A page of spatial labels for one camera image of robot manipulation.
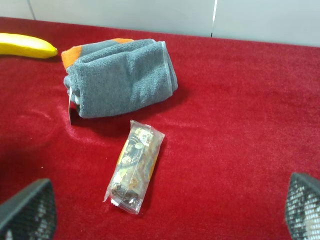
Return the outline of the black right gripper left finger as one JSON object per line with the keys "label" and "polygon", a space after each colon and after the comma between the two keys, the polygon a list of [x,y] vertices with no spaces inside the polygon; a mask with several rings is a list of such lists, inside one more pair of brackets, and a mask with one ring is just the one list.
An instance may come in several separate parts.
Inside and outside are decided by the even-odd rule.
{"label": "black right gripper left finger", "polygon": [[48,178],[37,179],[0,205],[2,240],[52,240],[56,227],[55,194]]}

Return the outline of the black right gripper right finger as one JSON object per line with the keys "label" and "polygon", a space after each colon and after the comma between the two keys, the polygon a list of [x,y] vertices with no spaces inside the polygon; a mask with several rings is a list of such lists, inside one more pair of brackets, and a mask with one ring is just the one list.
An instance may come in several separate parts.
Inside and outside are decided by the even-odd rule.
{"label": "black right gripper right finger", "polygon": [[293,240],[320,238],[320,181],[306,173],[290,177],[285,222]]}

